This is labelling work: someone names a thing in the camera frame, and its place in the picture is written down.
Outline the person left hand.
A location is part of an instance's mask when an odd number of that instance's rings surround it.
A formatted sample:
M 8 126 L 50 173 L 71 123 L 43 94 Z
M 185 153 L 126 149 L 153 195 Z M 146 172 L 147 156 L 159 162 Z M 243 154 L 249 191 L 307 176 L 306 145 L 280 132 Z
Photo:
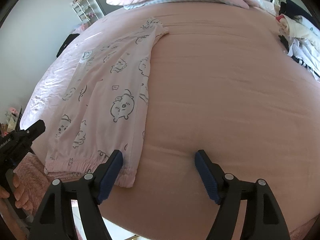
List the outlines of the person left hand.
M 29 195 L 25 189 L 24 184 L 21 182 L 21 180 L 19 179 L 16 173 L 14 173 L 13 175 L 12 182 L 15 188 L 12 191 L 16 199 L 15 206 L 18 209 L 24 209 L 28 213 L 32 213 L 33 205 L 29 199 Z M 1 214 L 2 215 L 8 212 L 8 208 L 4 202 L 4 199 L 7 199 L 9 196 L 10 194 L 1 186 Z

